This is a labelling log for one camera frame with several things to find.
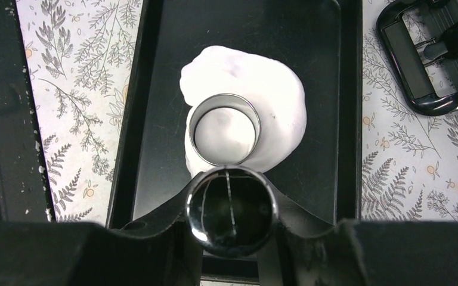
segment white clay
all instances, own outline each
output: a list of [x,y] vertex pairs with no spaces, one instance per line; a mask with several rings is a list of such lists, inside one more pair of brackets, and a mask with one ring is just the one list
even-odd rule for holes
[[[305,94],[297,75],[279,61],[229,49],[205,48],[181,71],[180,89],[185,102],[194,107],[187,115],[187,126],[195,107],[215,94],[231,93],[253,104],[261,119],[261,137],[256,149],[242,163],[258,172],[266,172],[283,161],[301,142],[307,113]],[[233,122],[227,128],[240,123]],[[250,142],[251,132],[236,133],[234,142]],[[185,132],[185,161],[192,177],[213,165],[194,151]]]
[[195,132],[199,153],[210,162],[240,162],[252,151],[255,131],[250,119],[232,108],[217,108],[204,115]]

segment black plastic tray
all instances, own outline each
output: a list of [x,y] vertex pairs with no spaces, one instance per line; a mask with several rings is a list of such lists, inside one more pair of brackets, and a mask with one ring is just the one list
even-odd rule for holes
[[149,0],[140,25],[109,227],[150,212],[190,180],[180,71],[210,45],[279,60],[298,75],[307,129],[266,176],[326,222],[359,217],[361,1]]
[[15,1],[0,0],[0,221],[47,222],[53,208]]

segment floral patterned paper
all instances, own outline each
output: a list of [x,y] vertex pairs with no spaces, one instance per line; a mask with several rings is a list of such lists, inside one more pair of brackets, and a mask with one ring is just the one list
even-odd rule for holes
[[141,5],[17,1],[58,221],[105,223]]
[[[363,218],[458,221],[458,113],[411,111],[375,38],[386,0],[364,0]],[[18,0],[54,209],[104,223],[142,2]],[[415,15],[412,38],[427,38]],[[452,91],[437,64],[435,88]]]

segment metal ring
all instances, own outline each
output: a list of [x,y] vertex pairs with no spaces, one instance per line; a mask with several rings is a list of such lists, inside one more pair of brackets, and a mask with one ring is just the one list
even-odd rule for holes
[[255,110],[254,106],[248,100],[236,94],[216,94],[205,99],[196,107],[196,109],[192,113],[192,117],[188,125],[188,135],[196,154],[205,162],[213,166],[220,166],[222,164],[212,162],[205,158],[203,154],[201,154],[196,145],[196,129],[197,125],[199,124],[204,115],[206,115],[208,112],[212,110],[224,107],[235,109],[243,113],[246,117],[248,117],[248,119],[250,119],[250,121],[252,122],[253,129],[255,132],[255,140],[253,142],[252,149],[248,152],[248,154],[240,161],[224,162],[224,164],[241,164],[244,161],[246,161],[250,157],[250,155],[252,155],[253,151],[255,150],[255,147],[257,146],[257,143],[259,142],[259,138],[261,137],[261,120],[259,118],[259,114]]

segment round black knob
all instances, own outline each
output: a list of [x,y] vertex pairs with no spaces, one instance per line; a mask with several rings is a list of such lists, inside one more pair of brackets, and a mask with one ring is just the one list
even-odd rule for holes
[[203,174],[187,196],[187,220],[206,251],[222,257],[248,256],[273,232],[278,209],[259,173],[223,166]]

